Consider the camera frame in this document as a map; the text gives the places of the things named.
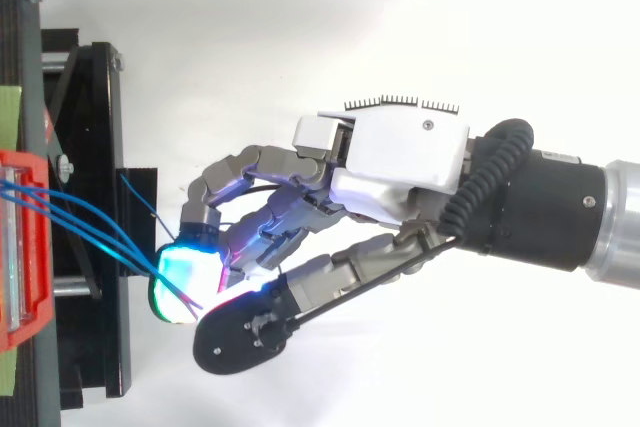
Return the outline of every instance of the white wall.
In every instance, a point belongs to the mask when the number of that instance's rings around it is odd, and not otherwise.
[[[83,42],[125,54],[125,160],[159,167],[159,210],[176,230],[204,166],[251,143],[287,146],[300,115],[381,93],[459,103],[473,135],[522,117],[539,148],[640,162],[639,10],[638,0],[47,0],[43,24],[80,27]],[[375,232],[345,222],[288,265]],[[640,292],[582,272],[450,253],[233,377],[200,371],[193,329],[156,321],[145,289],[132,281],[132,389],[89,399],[66,427],[640,424]]]

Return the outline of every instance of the coiled black cable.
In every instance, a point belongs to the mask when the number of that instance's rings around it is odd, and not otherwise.
[[[444,237],[463,239],[469,218],[500,184],[507,181],[533,148],[533,128],[520,119],[500,122],[485,137],[502,142],[445,205],[437,229]]]

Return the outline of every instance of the blue light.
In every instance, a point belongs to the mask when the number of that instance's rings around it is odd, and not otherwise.
[[[223,272],[220,254],[201,252],[187,246],[174,245],[160,253],[158,270],[178,289],[202,305],[202,316],[215,302]],[[153,285],[153,298],[158,313],[177,324],[195,322],[189,310],[161,282]]]

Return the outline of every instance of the robotic hand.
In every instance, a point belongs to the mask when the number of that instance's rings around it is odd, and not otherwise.
[[[532,150],[521,120],[469,139],[450,106],[381,97],[300,119],[296,151],[251,146],[189,187],[177,243],[219,252],[220,291],[274,274],[208,312],[194,356],[230,374],[278,355],[305,322],[460,247],[640,288],[640,166],[606,169]],[[217,207],[254,179],[267,205],[219,231]],[[277,275],[309,234],[343,217],[395,230]]]

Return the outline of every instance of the metal rod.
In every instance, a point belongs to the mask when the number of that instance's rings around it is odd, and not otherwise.
[[[91,295],[84,277],[56,277],[53,279],[53,294],[56,297],[81,297]]]
[[[42,54],[42,72],[45,74],[59,74],[64,71],[64,65],[69,58],[69,52],[45,52]]]

